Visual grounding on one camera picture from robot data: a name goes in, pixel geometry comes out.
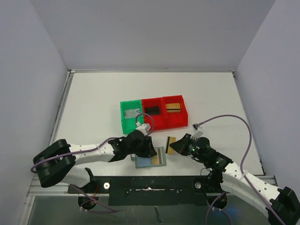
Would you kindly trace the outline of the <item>grey-green card holder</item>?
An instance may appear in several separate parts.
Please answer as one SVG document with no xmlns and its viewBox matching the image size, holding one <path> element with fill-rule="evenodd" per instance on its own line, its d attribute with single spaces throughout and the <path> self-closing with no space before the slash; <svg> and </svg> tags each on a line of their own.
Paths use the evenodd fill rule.
<svg viewBox="0 0 300 225">
<path fill-rule="evenodd" d="M 131 155 L 130 159 L 131 159 L 132 162 L 135 162 L 136 169 L 167 166 L 167 161 L 166 161 L 166 156 L 165 156 L 165 148 L 164 147 L 155 147 L 155 148 L 161 148 L 162 149 L 162 151 L 163 151 L 162 155 L 163 155 L 163 162 L 164 163 L 162 165 L 152 165 L 152 162 L 151 162 L 152 157 L 138 157 L 136 155 Z"/>
</svg>

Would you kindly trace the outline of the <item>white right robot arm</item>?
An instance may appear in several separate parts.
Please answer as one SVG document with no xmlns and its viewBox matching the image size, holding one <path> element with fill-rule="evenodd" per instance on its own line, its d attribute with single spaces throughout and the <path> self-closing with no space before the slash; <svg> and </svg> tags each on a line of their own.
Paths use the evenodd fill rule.
<svg viewBox="0 0 300 225">
<path fill-rule="evenodd" d="M 193 139 L 185 134 L 170 147 L 183 156 L 191 156 L 211 172 L 207 183 L 215 192 L 228 192 L 264 214 L 271 225 L 295 225 L 300 219 L 300 202 L 293 190 L 279 188 L 242 171 L 227 156 L 214 150 L 206 137 Z"/>
</svg>

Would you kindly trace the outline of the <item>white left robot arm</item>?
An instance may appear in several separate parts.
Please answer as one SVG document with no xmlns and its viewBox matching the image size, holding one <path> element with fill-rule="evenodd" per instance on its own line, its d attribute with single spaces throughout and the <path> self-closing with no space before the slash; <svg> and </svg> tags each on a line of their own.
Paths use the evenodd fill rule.
<svg viewBox="0 0 300 225">
<path fill-rule="evenodd" d="M 37 174 L 43 188 L 66 183 L 89 193 L 94 190 L 96 180 L 91 169 L 80 165 L 117 162 L 132 154 L 141 158 L 156 156 L 152 138 L 134 130 L 127 136 L 109 137 L 101 144 L 76 145 L 59 139 L 33 158 L 30 171 Z"/>
</svg>

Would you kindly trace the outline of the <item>gold card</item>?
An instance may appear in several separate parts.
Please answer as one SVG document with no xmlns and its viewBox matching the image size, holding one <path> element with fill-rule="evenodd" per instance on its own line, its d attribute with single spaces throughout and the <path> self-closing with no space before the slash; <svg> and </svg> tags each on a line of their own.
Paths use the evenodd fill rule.
<svg viewBox="0 0 300 225">
<path fill-rule="evenodd" d="M 174 149 L 171 147 L 171 144 L 176 142 L 176 137 L 168 136 L 166 140 L 165 153 L 169 155 L 174 154 Z"/>
<path fill-rule="evenodd" d="M 152 165 L 162 165 L 163 162 L 163 151 L 161 148 L 155 148 L 156 155 L 151 158 Z"/>
<path fill-rule="evenodd" d="M 168 113 L 179 113 L 181 111 L 180 103 L 165 104 Z"/>
</svg>

